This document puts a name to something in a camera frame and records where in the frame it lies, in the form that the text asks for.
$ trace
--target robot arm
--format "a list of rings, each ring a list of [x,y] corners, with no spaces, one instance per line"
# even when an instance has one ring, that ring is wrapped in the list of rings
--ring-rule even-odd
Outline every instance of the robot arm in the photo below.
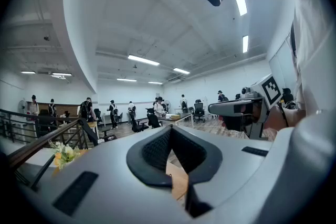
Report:
[[[244,131],[250,139],[261,139],[269,110],[282,94],[272,74],[244,87],[241,92],[238,100],[210,104],[208,111],[221,115],[229,130]]]

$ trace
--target flower bouquet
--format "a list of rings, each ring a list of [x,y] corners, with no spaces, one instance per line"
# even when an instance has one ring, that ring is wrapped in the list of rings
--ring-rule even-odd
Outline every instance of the flower bouquet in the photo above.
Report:
[[[72,149],[70,146],[64,146],[61,142],[56,142],[54,144],[52,141],[49,141],[49,145],[55,151],[54,164],[60,170],[80,156],[80,151],[77,146]]]

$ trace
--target wooden handrail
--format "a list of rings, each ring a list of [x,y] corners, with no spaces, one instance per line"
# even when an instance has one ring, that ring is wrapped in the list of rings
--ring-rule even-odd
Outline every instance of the wooden handrail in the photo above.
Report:
[[[32,157],[36,152],[38,152],[49,140],[52,140],[70,128],[74,127],[79,123],[80,119],[76,119],[75,121],[62,126],[61,128],[54,130],[34,142],[31,142],[28,145],[25,145],[22,148],[19,148],[15,152],[12,152],[8,155],[9,167],[12,170],[18,169],[23,163],[25,163],[30,157]]]
[[[40,120],[50,120],[51,117],[49,116],[35,116],[35,115],[28,115],[28,114],[21,114],[21,113],[17,113],[17,112],[13,112],[13,111],[7,111],[7,110],[3,110],[0,109],[0,112],[3,112],[5,114],[10,114],[10,115],[15,115],[15,116],[20,116],[20,117],[25,117],[25,118],[30,118],[30,119],[40,119]],[[76,117],[71,117],[71,118],[51,118],[52,120],[56,120],[56,121],[75,121],[79,118]]]

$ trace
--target box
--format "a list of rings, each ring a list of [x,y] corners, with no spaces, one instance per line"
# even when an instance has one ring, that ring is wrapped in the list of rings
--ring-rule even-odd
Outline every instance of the box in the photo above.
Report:
[[[181,118],[181,115],[172,115],[172,120],[179,120]]]

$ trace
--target black rubber pad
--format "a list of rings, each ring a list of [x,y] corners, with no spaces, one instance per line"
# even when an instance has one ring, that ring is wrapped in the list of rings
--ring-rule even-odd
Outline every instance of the black rubber pad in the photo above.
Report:
[[[92,172],[83,172],[54,202],[58,210],[71,216],[89,191],[98,175]]]
[[[266,157],[266,155],[268,153],[268,151],[260,150],[258,148],[254,148],[254,147],[250,147],[250,146],[244,147],[241,151],[245,151],[247,153],[259,155],[259,156],[262,156],[262,157]]]

